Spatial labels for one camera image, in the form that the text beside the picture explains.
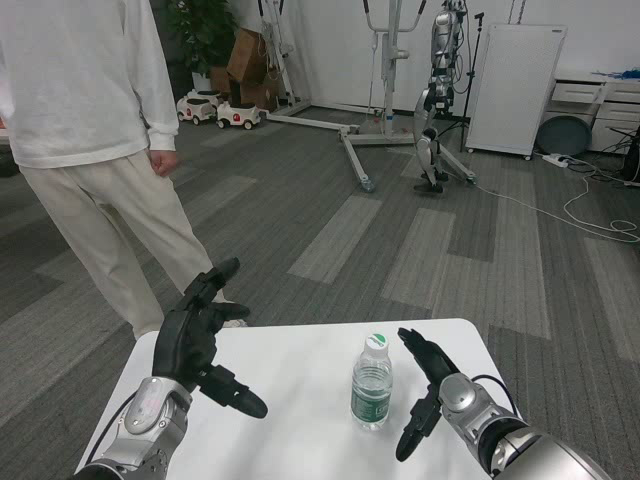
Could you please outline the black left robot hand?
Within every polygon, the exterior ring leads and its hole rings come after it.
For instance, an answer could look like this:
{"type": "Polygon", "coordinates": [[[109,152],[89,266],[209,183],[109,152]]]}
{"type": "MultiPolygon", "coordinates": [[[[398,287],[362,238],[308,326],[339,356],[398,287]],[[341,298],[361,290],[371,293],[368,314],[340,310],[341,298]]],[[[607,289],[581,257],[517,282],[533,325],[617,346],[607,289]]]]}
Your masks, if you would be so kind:
{"type": "Polygon", "coordinates": [[[228,369],[212,364],[217,352],[216,334],[233,320],[243,320],[248,307],[216,302],[227,282],[237,273],[236,257],[200,273],[180,302],[165,316],[156,339],[152,374],[176,381],[188,392],[199,389],[209,399],[248,416],[263,419],[268,407],[228,369]]]}

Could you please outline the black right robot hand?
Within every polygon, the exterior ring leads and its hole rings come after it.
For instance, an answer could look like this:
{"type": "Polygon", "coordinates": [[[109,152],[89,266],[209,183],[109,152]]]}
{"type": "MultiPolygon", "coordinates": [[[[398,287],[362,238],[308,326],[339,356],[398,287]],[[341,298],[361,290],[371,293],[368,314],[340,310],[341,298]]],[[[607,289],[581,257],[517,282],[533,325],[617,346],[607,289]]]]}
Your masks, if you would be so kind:
{"type": "Polygon", "coordinates": [[[423,438],[433,432],[442,416],[439,390],[442,381],[459,369],[439,345],[426,340],[414,329],[400,328],[398,336],[425,373],[429,385],[424,398],[418,399],[410,410],[410,420],[404,427],[396,447],[396,459],[407,460],[423,438]]]}

